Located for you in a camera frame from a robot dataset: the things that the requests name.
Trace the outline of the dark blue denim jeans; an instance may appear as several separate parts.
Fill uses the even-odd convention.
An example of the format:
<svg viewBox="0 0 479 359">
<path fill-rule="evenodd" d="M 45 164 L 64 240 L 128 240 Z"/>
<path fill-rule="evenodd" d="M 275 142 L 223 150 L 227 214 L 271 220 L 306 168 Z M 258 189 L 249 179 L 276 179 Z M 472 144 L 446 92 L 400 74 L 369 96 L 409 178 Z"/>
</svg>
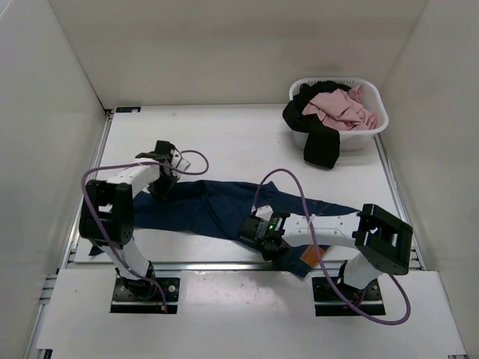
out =
<svg viewBox="0 0 479 359">
<path fill-rule="evenodd" d="M 198 180 L 174 185 L 166 199 L 142 191 L 133 200 L 135 226 L 228 239 L 260 251 L 258 245 L 239 236 L 243 220 L 251 213 L 256 190 L 257 184 L 250 182 Z M 315 216 L 347 215 L 358 211 L 321 200 L 306 198 L 305 201 L 308 212 Z M 257 205 L 269 205 L 274 212 L 304 215 L 301 198 L 279 191 L 273 182 L 262 186 Z M 313 264 L 301 259 L 307 249 L 308 245 L 300 245 L 272 259 L 275 269 L 305 277 L 317 263 L 315 252 Z"/>
</svg>

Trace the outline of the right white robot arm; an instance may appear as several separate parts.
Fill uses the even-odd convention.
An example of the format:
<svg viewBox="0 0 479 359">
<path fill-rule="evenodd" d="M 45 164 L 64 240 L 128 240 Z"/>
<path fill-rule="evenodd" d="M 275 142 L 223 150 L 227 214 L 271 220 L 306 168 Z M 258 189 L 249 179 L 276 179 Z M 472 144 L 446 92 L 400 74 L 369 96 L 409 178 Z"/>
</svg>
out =
<svg viewBox="0 0 479 359">
<path fill-rule="evenodd" d="M 346 215 L 309 218 L 263 206 L 245 218 L 239 231 L 239 237 L 258 245 L 267 260 L 311 245 L 313 235 L 318 245 L 356 249 L 359 253 L 346 261 L 336 280 L 338 294 L 347 299 L 355 298 L 381 274 L 409 273 L 413 229 L 375 204 Z"/>
</svg>

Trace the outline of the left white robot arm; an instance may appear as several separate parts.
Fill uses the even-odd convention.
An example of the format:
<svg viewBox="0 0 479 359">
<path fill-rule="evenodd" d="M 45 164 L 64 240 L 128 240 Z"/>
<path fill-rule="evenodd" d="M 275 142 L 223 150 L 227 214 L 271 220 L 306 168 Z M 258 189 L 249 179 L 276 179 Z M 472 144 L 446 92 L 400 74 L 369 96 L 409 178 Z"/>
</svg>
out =
<svg viewBox="0 0 479 359">
<path fill-rule="evenodd" d="M 168 141 L 139 153 L 131 165 L 108 179 L 84 181 L 79 234 L 110 257 L 123 285 L 140 299 L 156 293 L 153 265 L 133 239 L 134 199 L 144 189 L 166 196 L 191 163 Z"/>
</svg>

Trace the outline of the black trousers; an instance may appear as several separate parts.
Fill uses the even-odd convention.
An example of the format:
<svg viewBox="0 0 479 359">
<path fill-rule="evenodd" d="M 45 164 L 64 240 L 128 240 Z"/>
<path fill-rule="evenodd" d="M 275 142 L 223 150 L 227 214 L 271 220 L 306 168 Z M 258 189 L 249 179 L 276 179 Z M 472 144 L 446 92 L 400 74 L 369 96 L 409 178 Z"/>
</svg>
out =
<svg viewBox="0 0 479 359">
<path fill-rule="evenodd" d="M 282 112 L 291 130 L 307 135 L 303 159 L 320 168 L 333 169 L 335 166 L 340 155 L 340 134 L 338 130 L 323 125 L 317 114 L 303 114 L 302 111 L 317 94 L 333 93 L 337 89 L 349 91 L 351 87 L 334 81 L 302 84 Z"/>
</svg>

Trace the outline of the dark label sticker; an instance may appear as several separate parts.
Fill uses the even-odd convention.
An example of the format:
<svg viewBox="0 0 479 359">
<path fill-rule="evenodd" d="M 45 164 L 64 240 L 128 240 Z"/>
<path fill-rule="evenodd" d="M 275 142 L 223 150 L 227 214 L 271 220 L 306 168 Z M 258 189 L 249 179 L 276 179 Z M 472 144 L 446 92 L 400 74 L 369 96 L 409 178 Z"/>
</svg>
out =
<svg viewBox="0 0 479 359">
<path fill-rule="evenodd" d="M 139 113 L 141 106 L 121 106 L 115 109 L 115 113 Z"/>
</svg>

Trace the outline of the white plastic laundry basket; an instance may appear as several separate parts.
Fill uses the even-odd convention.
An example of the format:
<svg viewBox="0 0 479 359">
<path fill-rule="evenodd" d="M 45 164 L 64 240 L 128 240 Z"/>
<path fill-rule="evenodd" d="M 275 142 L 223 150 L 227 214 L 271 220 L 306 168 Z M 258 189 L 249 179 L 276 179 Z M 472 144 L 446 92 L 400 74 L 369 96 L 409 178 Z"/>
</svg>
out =
<svg viewBox="0 0 479 359">
<path fill-rule="evenodd" d="M 382 103 L 378 88 L 370 81 L 351 76 L 321 76 L 309 77 L 296 80 L 289 89 L 289 100 L 293 100 L 300 90 L 305 90 L 305 85 L 312 87 L 316 83 L 332 81 L 338 85 L 349 86 L 356 93 L 349 98 L 361 109 L 359 114 L 369 114 L 374 118 L 374 127 L 368 129 L 351 129 L 340 131 L 341 151 L 363 150 L 375 138 L 382 133 L 389 124 L 389 117 Z"/>
</svg>

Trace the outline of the pink garment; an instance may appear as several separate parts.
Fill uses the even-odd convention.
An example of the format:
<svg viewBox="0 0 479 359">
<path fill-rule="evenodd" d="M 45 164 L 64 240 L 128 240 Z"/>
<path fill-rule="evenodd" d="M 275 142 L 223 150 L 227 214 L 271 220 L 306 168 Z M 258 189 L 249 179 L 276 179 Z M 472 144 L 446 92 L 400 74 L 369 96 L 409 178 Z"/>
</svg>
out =
<svg viewBox="0 0 479 359">
<path fill-rule="evenodd" d="M 372 130 L 376 128 L 377 113 L 362 105 L 363 95 L 363 84 L 350 90 L 319 93 L 308 101 L 302 114 L 315 114 L 324 126 L 338 131 Z"/>
</svg>

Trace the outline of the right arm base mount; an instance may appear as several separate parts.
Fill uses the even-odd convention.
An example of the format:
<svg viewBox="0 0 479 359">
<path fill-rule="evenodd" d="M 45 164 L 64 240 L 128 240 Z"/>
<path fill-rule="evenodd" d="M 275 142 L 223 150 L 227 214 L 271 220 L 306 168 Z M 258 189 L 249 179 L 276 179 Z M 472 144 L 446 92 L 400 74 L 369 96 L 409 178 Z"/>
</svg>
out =
<svg viewBox="0 0 479 359">
<path fill-rule="evenodd" d="M 311 283 L 316 316 L 358 315 L 337 296 L 324 277 L 313 277 Z M 356 289 L 342 284 L 338 284 L 337 287 L 352 304 L 366 314 L 371 316 L 385 315 L 385 306 L 377 279 L 371 281 L 365 289 Z"/>
</svg>

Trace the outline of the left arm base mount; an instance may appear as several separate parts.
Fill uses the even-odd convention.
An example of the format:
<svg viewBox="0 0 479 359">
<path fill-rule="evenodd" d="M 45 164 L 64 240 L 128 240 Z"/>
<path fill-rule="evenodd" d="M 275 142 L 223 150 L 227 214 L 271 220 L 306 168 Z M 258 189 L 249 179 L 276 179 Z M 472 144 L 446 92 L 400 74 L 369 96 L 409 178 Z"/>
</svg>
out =
<svg viewBox="0 0 479 359">
<path fill-rule="evenodd" d="M 115 278 L 110 305 L 111 313 L 128 314 L 176 314 L 180 294 L 179 277 L 157 277 L 156 282 L 165 294 L 165 303 L 158 289 L 153 286 L 141 294 L 138 289 L 131 290 L 120 277 Z"/>
</svg>

